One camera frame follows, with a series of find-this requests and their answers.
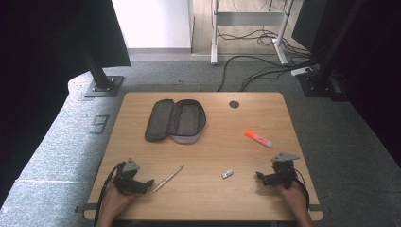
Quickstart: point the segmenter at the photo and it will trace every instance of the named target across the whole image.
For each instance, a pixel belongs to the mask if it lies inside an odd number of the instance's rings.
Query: hand
[[[138,194],[125,195],[121,193],[114,184],[114,178],[112,178],[106,187],[97,226],[112,226],[114,218],[138,197],[140,197]]]
[[[275,186],[283,201],[291,209],[299,227],[311,227],[312,219],[306,209],[306,199],[301,186],[292,182],[288,189],[282,184]]]

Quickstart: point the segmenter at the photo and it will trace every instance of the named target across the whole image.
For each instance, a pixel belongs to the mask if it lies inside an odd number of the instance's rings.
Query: wooden table
[[[145,140],[145,129],[155,102],[172,98],[196,99],[207,122],[200,139],[180,145],[167,137]],[[239,106],[232,108],[230,102]],[[251,130],[272,141],[266,148],[244,135]],[[156,193],[152,188],[118,218],[136,220],[294,220],[277,191],[264,186],[255,171],[273,173],[271,158],[279,152],[301,157],[295,168],[304,176],[310,203],[319,204],[313,183],[279,93],[129,93],[126,94],[97,173],[88,203],[97,203],[101,186],[113,167],[132,158],[140,169],[135,180],[162,181],[180,165],[184,169]],[[221,174],[234,175],[223,180]],[[310,211],[314,220],[322,211]],[[93,219],[95,210],[85,210]]]

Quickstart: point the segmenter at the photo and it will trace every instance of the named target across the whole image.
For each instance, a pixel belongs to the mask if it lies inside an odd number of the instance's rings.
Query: gray carpet
[[[47,136],[16,180],[0,211],[0,226],[90,226],[81,209],[107,147],[127,92],[215,92],[224,61],[133,61],[110,68],[124,76],[117,97],[85,98],[89,73],[72,79],[70,95]],[[242,80],[269,67],[261,61],[233,61],[222,92],[236,92]],[[245,92],[280,92],[297,133],[324,211],[315,226],[401,226],[401,170],[349,102],[304,97],[299,81],[285,73],[257,79]],[[101,129],[94,120],[107,115]],[[270,226],[239,222],[149,222],[146,226]]]

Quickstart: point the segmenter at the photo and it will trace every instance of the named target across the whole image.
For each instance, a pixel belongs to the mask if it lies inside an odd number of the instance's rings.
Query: black metal base
[[[340,75],[333,74],[324,85],[316,85],[318,78],[315,72],[298,75],[297,78],[305,96],[330,97],[333,101],[348,101],[343,86],[339,84]]]
[[[117,96],[118,89],[124,81],[123,76],[107,76],[109,80],[109,87],[106,89],[98,88],[95,81],[91,82],[85,97],[115,97]]]

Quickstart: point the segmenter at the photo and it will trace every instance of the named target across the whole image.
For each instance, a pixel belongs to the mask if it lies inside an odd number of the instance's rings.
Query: pen
[[[165,178],[162,182],[156,185],[156,188],[153,190],[153,192],[157,192],[160,188],[162,188],[167,182],[169,182],[175,175],[177,175],[182,169],[183,166],[178,167],[173,173],[171,173],[167,178]]]
[[[259,143],[263,146],[266,146],[268,148],[273,147],[273,143],[271,141],[257,135],[253,131],[245,131],[245,135],[250,137],[251,139],[253,139],[254,141],[256,141],[257,143]]]

